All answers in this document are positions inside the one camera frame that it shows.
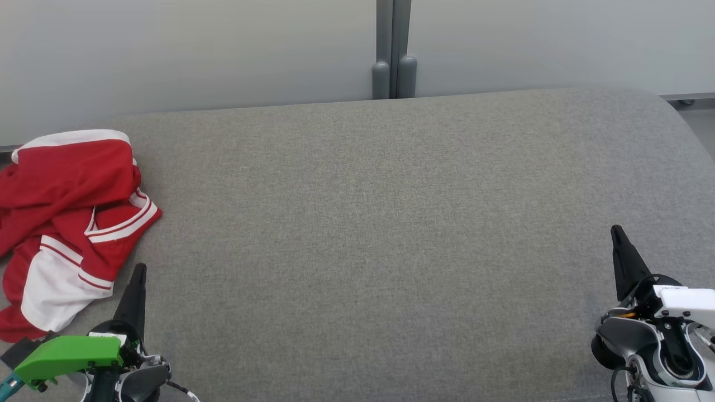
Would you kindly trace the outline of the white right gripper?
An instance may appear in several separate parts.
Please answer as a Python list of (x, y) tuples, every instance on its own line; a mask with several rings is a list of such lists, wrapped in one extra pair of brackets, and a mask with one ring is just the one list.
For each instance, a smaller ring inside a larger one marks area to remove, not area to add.
[(632, 318), (656, 325), (665, 320), (694, 323), (713, 331), (714, 290), (687, 287), (666, 275), (651, 274), (621, 226), (611, 227), (616, 298)]

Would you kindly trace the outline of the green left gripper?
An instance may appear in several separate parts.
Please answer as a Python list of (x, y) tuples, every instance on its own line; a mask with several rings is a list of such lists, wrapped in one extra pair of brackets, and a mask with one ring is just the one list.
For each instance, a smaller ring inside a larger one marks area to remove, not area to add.
[(95, 326), (85, 336), (49, 333), (43, 341), (24, 338), (13, 347), (13, 372), (26, 384), (99, 369), (118, 369), (123, 374), (140, 363), (145, 336), (146, 265), (138, 263), (114, 314), (114, 321)]

